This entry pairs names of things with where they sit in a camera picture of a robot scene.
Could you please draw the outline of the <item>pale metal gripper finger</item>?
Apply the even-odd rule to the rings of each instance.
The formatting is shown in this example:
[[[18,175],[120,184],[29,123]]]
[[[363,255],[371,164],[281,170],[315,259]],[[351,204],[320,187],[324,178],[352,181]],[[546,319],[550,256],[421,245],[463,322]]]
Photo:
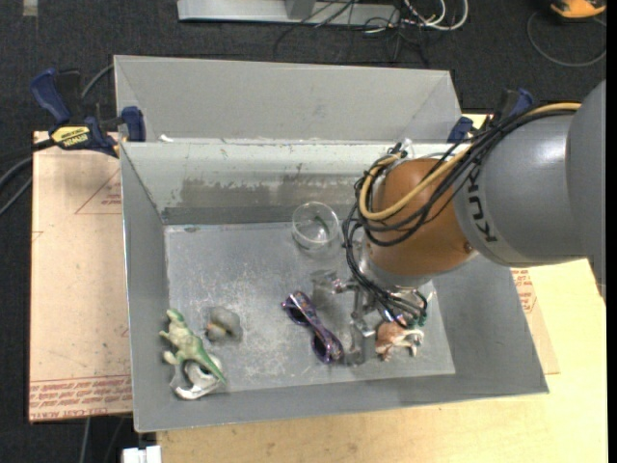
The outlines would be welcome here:
[[[359,366],[371,360],[375,352],[376,330],[363,319],[353,319],[350,323],[351,346],[345,353],[347,366]]]
[[[349,290],[348,283],[340,279],[335,270],[317,270],[310,274],[311,300],[317,310],[330,306],[331,301]]]

